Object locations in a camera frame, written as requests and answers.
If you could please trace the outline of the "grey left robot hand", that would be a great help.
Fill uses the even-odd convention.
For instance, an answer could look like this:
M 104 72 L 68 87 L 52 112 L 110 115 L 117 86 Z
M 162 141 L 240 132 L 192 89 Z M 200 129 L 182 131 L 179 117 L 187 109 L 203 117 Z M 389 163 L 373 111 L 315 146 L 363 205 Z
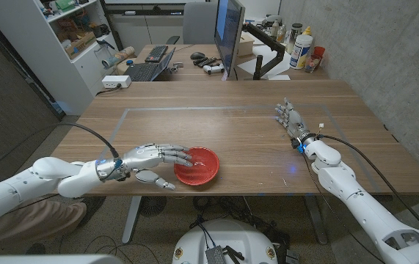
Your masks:
M 150 168 L 160 163 L 192 167 L 192 157 L 188 151 L 188 147 L 177 144 L 146 144 L 125 153 L 123 165 L 127 171 L 134 172 L 136 179 L 143 183 L 155 183 L 158 187 L 175 190 L 173 184 L 152 172 Z

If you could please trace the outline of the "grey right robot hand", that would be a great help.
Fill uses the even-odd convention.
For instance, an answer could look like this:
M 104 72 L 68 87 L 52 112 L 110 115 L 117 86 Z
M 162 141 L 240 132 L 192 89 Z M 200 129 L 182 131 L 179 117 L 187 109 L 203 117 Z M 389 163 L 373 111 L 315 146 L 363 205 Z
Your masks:
M 275 119 L 287 130 L 293 148 L 306 147 L 316 140 L 316 135 L 310 132 L 289 99 L 284 98 L 284 104 L 278 103 L 275 111 L 277 112 Z

